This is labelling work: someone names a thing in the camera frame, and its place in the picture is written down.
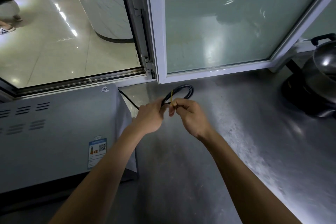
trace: forearm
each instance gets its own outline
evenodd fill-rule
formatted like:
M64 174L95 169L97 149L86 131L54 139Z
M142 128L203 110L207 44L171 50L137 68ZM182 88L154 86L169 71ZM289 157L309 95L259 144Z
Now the forearm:
M113 147L61 206L50 223L102 223L117 192L128 159L143 134L128 126Z
M244 224L301 223L239 159L215 130L210 130L199 140L214 158Z

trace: foot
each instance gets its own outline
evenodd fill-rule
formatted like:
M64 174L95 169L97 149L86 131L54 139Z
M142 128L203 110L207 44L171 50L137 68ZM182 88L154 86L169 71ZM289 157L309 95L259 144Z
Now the foot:
M21 16L19 16L19 15L14 15L13 18L14 18L16 21L22 21L22 18L21 18Z
M10 27L10 28L7 28L7 27L1 27L0 28L0 35L5 35L5 34L7 34L7 33L9 33L9 32L12 32L12 31L14 31L14 30L16 30L16 28L15 27Z

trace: stainless steel countertop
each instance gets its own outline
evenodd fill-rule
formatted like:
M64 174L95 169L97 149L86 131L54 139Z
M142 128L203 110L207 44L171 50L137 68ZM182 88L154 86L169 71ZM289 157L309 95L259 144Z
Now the stainless steel countertop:
M246 165L304 224L336 220L336 120L312 118L279 91L291 73L268 70L187 82L122 88L137 105L174 87L194 86L193 100ZM132 114L137 110L126 100ZM241 223L206 148L165 115L137 146L140 179L119 186L107 223ZM43 223L60 203L11 213L3 223Z

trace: qr code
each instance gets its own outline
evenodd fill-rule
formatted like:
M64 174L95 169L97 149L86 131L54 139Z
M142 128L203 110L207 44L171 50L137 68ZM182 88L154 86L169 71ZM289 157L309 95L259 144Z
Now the qr code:
M99 151L106 151L106 143L99 145Z

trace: hand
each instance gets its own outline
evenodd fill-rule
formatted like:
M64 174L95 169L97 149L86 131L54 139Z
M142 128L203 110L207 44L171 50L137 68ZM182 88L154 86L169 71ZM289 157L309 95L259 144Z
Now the hand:
M181 116L186 130L197 139L206 138L207 134L212 130L212 126L197 102L176 98L169 105L170 117L174 115L175 110Z
M163 98L159 98L155 102L139 107L138 115L133 120L132 125L141 131L143 136L157 131L160 128L163 121L163 114L168 107L168 104L161 107L162 100Z

